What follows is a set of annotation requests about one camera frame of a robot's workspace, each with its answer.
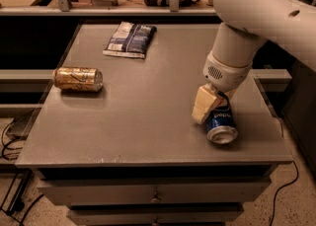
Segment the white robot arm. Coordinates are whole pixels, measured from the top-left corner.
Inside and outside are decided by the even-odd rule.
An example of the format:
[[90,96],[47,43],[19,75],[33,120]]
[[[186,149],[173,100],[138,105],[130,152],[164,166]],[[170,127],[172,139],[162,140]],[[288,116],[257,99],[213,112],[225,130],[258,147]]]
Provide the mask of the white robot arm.
[[271,41],[316,69],[316,7],[298,0],[213,0],[222,20],[197,90],[192,117],[203,123],[246,79],[257,50]]

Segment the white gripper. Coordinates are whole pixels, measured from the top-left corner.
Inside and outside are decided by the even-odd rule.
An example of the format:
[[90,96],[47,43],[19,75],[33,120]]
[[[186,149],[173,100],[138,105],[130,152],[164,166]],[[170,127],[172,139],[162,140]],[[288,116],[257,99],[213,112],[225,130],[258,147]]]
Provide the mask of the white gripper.
[[200,86],[197,90],[195,104],[192,112],[194,121],[203,124],[211,111],[219,107],[224,98],[218,94],[226,92],[225,95],[231,100],[236,89],[244,82],[251,64],[245,67],[233,67],[218,61],[211,52],[203,67],[203,76],[209,83]]

